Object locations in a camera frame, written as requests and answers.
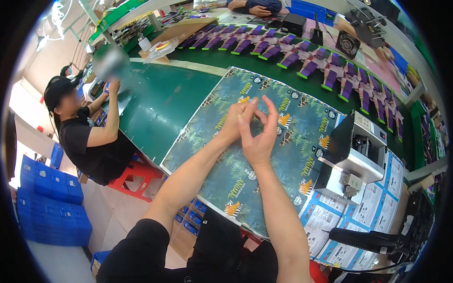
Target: black cap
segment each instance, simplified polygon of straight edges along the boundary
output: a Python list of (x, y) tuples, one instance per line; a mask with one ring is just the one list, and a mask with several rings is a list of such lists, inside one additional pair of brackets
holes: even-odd
[(63, 68), (61, 68), (60, 76), (66, 77), (66, 70), (69, 69), (71, 67), (71, 65), (72, 65), (72, 63), (69, 63), (67, 66), (64, 66)]
[(47, 109), (51, 112), (60, 103), (60, 99), (70, 94), (74, 90), (71, 80), (64, 76), (54, 76), (47, 84), (44, 91), (44, 101), (46, 102)]

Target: black device box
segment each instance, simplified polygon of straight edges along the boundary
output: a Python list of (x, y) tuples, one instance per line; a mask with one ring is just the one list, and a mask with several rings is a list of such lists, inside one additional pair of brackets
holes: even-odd
[(282, 32), (295, 34), (301, 37), (307, 24), (307, 18), (296, 14), (287, 14), (283, 19)]

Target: red plastic stool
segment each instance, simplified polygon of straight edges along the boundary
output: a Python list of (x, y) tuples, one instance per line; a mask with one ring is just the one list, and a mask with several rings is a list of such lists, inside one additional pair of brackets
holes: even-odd
[[(131, 161), (129, 162), (129, 165), (132, 166), (132, 168), (126, 167), (121, 177), (116, 180), (111, 180), (107, 186), (125, 193), (126, 195), (151, 202), (149, 198), (142, 196), (143, 191), (146, 189), (152, 179), (161, 178), (163, 176), (163, 173), (159, 169), (154, 168), (149, 164), (144, 164), (138, 161)], [(140, 184), (136, 192), (129, 190), (126, 185), (126, 181), (132, 181), (132, 176), (140, 176), (144, 178), (143, 182)]]

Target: barcode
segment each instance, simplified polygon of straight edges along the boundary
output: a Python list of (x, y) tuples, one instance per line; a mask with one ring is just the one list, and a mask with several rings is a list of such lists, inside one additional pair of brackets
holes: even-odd
[(329, 216), (327, 217), (327, 220), (326, 220), (327, 223), (330, 224), (330, 222), (332, 222), (332, 219), (333, 219), (333, 214), (330, 214), (330, 213), (329, 213)]

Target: person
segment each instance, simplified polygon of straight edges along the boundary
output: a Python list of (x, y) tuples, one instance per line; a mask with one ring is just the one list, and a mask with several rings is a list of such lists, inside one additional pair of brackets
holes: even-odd
[[(71, 80), (55, 76), (44, 91), (44, 101), (53, 116), (64, 152), (74, 165), (100, 185), (119, 178), (132, 156), (135, 146), (119, 130), (119, 82), (109, 84), (89, 106), (81, 107), (79, 94)], [(91, 119), (110, 96), (105, 127)]]
[[(107, 255), (98, 283), (311, 282), (307, 236), (270, 163), (279, 114), (269, 98), (262, 99), (268, 116), (257, 110), (257, 97), (230, 106), (219, 133), (168, 177), (143, 219)], [(254, 115), (264, 125), (256, 137), (249, 125)], [(264, 241), (244, 255), (239, 227), (208, 209), (187, 266), (165, 269), (174, 216), (196, 196), (217, 158), (238, 138), (260, 185), (270, 243)]]
[(61, 68), (60, 76), (67, 77), (68, 79), (71, 80), (72, 86), (77, 87), (80, 79), (83, 76), (83, 71), (80, 70), (77, 75), (73, 75), (71, 67), (72, 67), (72, 62), (69, 63), (68, 65), (64, 66), (63, 68)]
[(282, 10), (282, 3), (279, 0), (228, 0), (226, 6), (231, 11), (258, 17), (269, 17)]

